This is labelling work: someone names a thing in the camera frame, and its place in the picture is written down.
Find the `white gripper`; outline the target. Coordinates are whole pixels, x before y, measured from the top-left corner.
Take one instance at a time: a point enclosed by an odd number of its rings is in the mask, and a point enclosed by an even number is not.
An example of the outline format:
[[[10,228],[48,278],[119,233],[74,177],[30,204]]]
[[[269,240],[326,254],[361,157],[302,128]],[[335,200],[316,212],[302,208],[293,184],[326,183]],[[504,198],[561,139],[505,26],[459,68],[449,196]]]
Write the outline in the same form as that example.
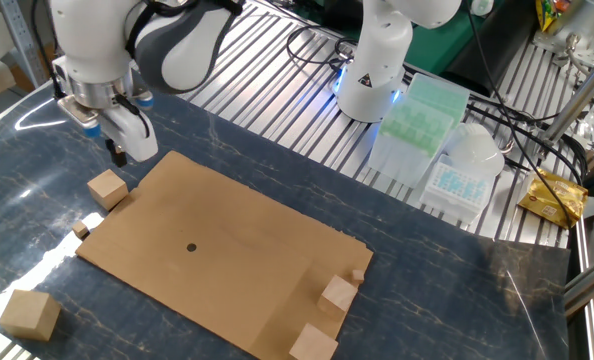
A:
[[[105,145],[118,168],[127,164],[126,154],[137,162],[144,162],[157,154],[158,143],[153,125],[143,112],[133,114],[118,105],[102,110],[98,122],[103,134],[109,138],[105,140]]]

